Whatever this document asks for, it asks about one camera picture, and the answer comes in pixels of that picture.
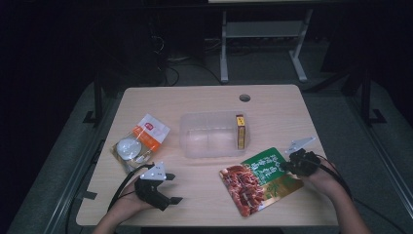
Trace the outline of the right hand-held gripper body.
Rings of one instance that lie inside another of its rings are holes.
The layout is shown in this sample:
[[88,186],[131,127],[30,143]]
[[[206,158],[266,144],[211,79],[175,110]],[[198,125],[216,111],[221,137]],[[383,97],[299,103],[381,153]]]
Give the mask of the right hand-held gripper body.
[[304,147],[315,139],[310,136],[293,140],[285,150],[289,161],[282,162],[282,169],[297,176],[311,176],[319,168],[320,159],[313,151],[306,151]]

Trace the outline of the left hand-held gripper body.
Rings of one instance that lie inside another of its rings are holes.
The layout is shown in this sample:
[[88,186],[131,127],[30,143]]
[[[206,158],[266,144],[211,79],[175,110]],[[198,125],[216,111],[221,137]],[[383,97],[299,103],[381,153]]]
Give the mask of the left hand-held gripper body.
[[170,198],[159,192],[158,186],[167,178],[163,162],[152,165],[134,183],[136,196],[154,208],[164,211],[170,204]]

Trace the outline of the green and red snack packet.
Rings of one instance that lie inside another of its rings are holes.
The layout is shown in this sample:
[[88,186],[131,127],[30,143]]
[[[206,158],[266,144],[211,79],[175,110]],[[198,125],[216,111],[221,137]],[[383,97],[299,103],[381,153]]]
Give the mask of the green and red snack packet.
[[304,185],[286,172],[282,163],[282,155],[271,147],[219,172],[241,216],[253,215]]

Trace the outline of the clear plastic container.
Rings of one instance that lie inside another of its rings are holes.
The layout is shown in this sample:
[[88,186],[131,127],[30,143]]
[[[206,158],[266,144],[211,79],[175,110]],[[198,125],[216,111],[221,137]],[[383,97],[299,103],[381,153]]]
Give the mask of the clear plastic container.
[[[237,120],[245,120],[245,148],[237,147]],[[179,142],[187,158],[238,157],[249,144],[247,115],[240,110],[195,112],[180,118]]]

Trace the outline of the yellow and red box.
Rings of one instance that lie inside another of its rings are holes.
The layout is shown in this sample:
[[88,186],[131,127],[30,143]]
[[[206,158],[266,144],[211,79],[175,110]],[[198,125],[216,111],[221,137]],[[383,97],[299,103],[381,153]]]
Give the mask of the yellow and red box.
[[236,116],[237,120],[237,147],[239,150],[245,148],[245,120],[242,114]]

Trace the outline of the person's left hand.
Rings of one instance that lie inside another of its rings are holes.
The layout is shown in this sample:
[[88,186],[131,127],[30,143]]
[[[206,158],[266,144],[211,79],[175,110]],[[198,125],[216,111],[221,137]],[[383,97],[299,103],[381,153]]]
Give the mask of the person's left hand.
[[152,206],[141,201],[133,188],[125,188],[107,215],[114,224],[119,225],[139,212],[148,209],[152,209]]

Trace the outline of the person's right hand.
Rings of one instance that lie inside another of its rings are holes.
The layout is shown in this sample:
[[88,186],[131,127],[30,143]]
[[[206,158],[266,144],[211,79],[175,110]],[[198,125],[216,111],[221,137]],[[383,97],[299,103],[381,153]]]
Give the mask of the person's right hand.
[[301,176],[301,179],[310,182],[318,192],[330,199],[346,195],[342,185],[322,168],[318,168],[312,175]]

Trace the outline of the orange white clear packet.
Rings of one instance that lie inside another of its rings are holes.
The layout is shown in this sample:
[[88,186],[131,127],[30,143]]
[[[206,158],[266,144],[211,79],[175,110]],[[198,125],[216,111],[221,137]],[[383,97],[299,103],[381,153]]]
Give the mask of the orange white clear packet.
[[170,127],[150,114],[146,114],[131,131],[111,148],[112,155],[128,174],[146,164],[161,147]]

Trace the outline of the white metal stand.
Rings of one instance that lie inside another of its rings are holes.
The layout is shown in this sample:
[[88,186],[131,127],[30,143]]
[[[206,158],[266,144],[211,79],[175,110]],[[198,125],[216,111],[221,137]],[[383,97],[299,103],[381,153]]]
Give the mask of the white metal stand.
[[227,63],[227,40],[236,38],[297,38],[294,50],[289,51],[290,60],[300,82],[308,81],[300,61],[300,52],[310,25],[313,9],[306,11],[302,20],[282,21],[228,21],[227,12],[222,13],[220,81],[229,82]]

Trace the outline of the black metal frame leg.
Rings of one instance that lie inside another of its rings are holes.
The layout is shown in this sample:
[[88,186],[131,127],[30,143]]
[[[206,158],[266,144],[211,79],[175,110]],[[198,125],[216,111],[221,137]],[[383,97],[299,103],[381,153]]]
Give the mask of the black metal frame leg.
[[386,119],[379,109],[370,108],[371,76],[367,68],[363,69],[361,83],[360,115],[363,122],[371,127],[373,124],[385,124]]
[[100,82],[100,75],[97,73],[94,77],[94,110],[87,112],[83,122],[97,126],[102,119],[102,115],[102,86]]

